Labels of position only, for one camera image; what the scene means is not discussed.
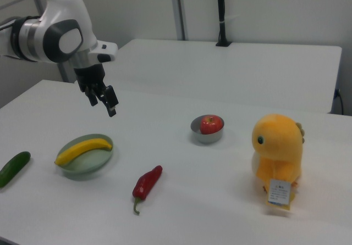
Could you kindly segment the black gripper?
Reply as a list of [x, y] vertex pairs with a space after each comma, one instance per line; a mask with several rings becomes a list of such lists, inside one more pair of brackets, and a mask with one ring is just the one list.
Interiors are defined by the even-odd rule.
[[76, 79], [81, 92], [87, 95], [91, 106], [95, 106], [98, 99], [105, 105], [109, 117], [116, 115], [118, 98], [111, 85], [106, 86], [103, 82], [105, 71], [102, 64], [95, 64], [87, 68], [75, 68]]

